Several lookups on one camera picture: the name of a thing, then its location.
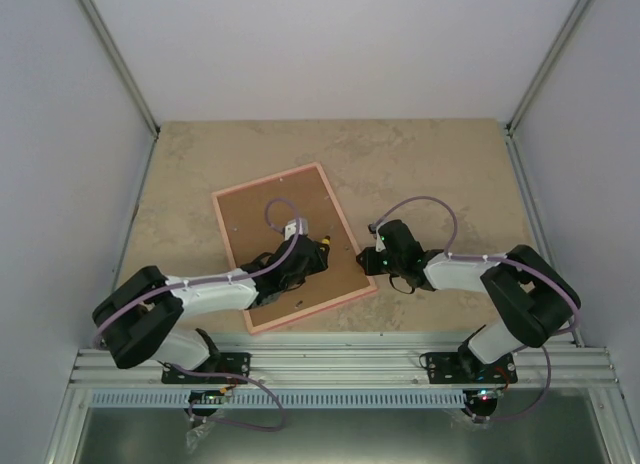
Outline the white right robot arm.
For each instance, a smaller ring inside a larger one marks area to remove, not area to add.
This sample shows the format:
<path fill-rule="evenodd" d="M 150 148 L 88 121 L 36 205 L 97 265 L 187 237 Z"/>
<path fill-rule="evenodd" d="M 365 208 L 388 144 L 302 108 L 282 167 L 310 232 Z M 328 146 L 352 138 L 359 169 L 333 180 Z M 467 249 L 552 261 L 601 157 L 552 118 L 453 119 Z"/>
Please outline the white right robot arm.
<path fill-rule="evenodd" d="M 411 292 L 463 290 L 490 298 L 499 318 L 458 349 L 460 374 L 471 383 L 491 376 L 503 356 L 522 347 L 540 348 L 569 332 L 568 322 L 578 322 L 577 293 L 528 245 L 490 255 L 425 250 L 400 220 L 378 226 L 375 237 L 376 243 L 356 257 L 365 275 L 401 278 Z"/>

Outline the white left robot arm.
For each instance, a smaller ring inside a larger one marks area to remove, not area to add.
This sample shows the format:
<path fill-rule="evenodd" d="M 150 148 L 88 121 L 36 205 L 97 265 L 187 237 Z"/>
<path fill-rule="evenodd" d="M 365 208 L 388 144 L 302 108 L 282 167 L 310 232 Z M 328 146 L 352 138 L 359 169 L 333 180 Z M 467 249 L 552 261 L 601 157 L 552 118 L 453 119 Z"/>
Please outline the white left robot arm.
<path fill-rule="evenodd" d="M 185 370 L 197 383 L 210 382 L 221 370 L 220 351 L 203 329 L 184 331 L 179 324 L 214 312 L 271 305 L 307 277 L 326 271 L 329 252 L 329 237 L 314 241 L 295 234 L 275 252 L 225 274 L 177 278 L 146 266 L 93 311 L 96 343 L 120 369 L 157 361 Z"/>

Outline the right controller board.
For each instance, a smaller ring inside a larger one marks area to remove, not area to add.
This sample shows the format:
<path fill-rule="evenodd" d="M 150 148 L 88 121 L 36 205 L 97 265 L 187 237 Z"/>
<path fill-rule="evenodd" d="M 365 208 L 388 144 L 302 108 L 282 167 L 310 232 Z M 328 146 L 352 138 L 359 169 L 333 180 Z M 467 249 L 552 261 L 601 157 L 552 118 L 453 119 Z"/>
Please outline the right controller board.
<path fill-rule="evenodd" d="M 462 412 L 474 421 L 489 419 L 496 411 L 498 401 L 503 396 L 505 386 L 490 389 L 464 390 Z"/>

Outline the controller board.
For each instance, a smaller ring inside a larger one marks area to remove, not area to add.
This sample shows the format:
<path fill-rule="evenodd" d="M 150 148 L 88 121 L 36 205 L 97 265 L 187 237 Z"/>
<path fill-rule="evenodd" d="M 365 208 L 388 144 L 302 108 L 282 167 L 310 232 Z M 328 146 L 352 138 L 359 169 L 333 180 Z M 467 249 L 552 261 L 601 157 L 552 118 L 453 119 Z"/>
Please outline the controller board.
<path fill-rule="evenodd" d="M 496 411 L 498 401 L 503 396 L 505 386 L 490 389 L 464 390 L 462 412 L 474 421 L 489 419 Z"/>
<path fill-rule="evenodd" d="M 187 414 L 205 418 L 214 415 L 233 396 L 232 388 L 192 392 L 188 398 Z"/>

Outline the left controller board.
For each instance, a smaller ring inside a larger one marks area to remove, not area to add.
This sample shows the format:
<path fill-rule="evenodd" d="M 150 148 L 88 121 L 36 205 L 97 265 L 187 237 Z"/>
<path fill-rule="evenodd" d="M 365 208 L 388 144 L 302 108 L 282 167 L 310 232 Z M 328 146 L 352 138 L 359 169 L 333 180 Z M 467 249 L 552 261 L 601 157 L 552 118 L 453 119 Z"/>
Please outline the left controller board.
<path fill-rule="evenodd" d="M 233 396 L 232 388 L 192 392 L 188 398 L 187 414 L 205 418 L 214 415 Z"/>

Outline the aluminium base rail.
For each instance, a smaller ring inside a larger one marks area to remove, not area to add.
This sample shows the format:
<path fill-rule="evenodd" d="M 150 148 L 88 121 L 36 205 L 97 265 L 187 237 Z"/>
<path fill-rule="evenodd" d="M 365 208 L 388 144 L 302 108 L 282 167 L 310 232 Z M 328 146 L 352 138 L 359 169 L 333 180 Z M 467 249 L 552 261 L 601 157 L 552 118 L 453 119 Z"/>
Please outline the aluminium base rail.
<path fill-rule="evenodd" d="M 464 332 L 428 333 L 215 333 L 222 351 L 251 354 L 250 376 L 271 389 L 426 388 L 418 359 L 425 352 L 453 351 Z M 543 350 L 515 357 L 517 387 L 533 389 L 552 377 L 559 388 L 608 388 L 618 383 L 609 353 L 584 348 L 569 337 L 549 340 Z"/>

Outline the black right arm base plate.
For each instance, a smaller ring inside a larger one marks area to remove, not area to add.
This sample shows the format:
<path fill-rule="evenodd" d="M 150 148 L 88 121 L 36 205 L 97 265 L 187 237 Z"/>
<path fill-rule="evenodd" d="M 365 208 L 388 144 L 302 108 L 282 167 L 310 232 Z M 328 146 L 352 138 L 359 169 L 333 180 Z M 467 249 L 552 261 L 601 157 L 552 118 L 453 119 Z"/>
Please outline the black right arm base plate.
<path fill-rule="evenodd" d="M 507 385 L 518 382 L 512 354 L 484 364 L 473 354 L 459 352 L 427 352 L 419 357 L 431 384 Z"/>

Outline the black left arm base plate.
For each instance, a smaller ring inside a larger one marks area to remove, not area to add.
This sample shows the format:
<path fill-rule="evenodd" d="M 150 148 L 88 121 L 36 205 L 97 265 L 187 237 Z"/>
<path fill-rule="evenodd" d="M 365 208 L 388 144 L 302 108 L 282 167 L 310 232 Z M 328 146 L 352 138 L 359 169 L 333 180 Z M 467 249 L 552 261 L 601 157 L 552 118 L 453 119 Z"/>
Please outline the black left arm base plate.
<path fill-rule="evenodd" d="M 248 376 L 252 355 L 246 352 L 222 352 L 219 356 L 207 359 L 195 369 L 196 373 L 217 373 L 217 377 L 192 376 L 184 374 L 174 366 L 164 364 L 161 376 L 163 384 L 244 384 L 238 375 Z"/>

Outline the aluminium corner post right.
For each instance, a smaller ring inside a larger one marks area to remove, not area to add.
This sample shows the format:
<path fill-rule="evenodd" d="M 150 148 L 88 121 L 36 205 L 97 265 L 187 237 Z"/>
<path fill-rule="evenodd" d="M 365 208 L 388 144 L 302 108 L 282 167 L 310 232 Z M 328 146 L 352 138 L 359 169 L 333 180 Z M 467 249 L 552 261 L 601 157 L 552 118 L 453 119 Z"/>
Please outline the aluminium corner post right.
<path fill-rule="evenodd" d="M 519 100 L 512 116 L 505 123 L 506 135 L 512 137 L 524 120 L 527 112 L 541 92 L 544 84 L 557 66 L 571 39 L 578 31 L 589 9 L 595 0 L 575 0 L 567 17 L 564 19 L 558 32 L 551 42 L 543 60 L 536 69 L 533 78 L 527 86 L 523 96 Z"/>

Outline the aluminium corner post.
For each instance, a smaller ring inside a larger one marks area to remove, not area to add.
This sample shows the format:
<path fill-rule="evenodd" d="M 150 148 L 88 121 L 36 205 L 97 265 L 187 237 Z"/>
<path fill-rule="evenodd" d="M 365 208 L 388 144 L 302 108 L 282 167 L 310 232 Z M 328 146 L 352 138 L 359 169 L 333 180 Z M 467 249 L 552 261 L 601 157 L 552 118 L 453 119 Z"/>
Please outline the aluminium corner post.
<path fill-rule="evenodd" d="M 102 17 L 95 0 L 77 0 L 82 12 L 87 18 L 100 45 L 106 53 L 106 56 L 112 64 L 116 74 L 118 75 L 125 90 L 129 94 L 137 112 L 144 121 L 147 129 L 154 139 L 159 135 L 160 126 L 153 117 L 149 105 L 147 104 L 143 94 L 136 83 L 118 45 L 113 38 L 106 21 Z"/>
<path fill-rule="evenodd" d="M 575 0 L 567 17 L 564 19 L 558 32 L 551 42 L 543 60 L 536 69 L 533 78 L 527 86 L 523 96 L 519 100 L 512 116 L 505 123 L 506 135 L 512 137 L 524 120 L 527 112 L 541 92 L 544 84 L 557 66 L 571 39 L 578 31 L 589 9 L 595 0 Z"/>

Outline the aluminium corner post left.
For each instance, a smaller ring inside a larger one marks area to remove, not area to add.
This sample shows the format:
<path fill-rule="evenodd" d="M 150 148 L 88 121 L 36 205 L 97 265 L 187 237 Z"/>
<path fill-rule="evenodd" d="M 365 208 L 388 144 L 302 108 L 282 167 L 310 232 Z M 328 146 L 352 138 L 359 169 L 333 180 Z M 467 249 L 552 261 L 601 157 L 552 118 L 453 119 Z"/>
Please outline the aluminium corner post left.
<path fill-rule="evenodd" d="M 137 112 L 144 121 L 147 129 L 154 139 L 159 135 L 160 126 L 153 117 L 149 105 L 147 104 L 143 94 L 136 83 L 118 45 L 113 38 L 106 21 L 102 17 L 95 0 L 77 0 L 82 12 L 87 18 L 100 45 L 106 53 L 106 56 L 112 64 L 116 74 L 118 75 L 125 90 L 129 94 Z"/>

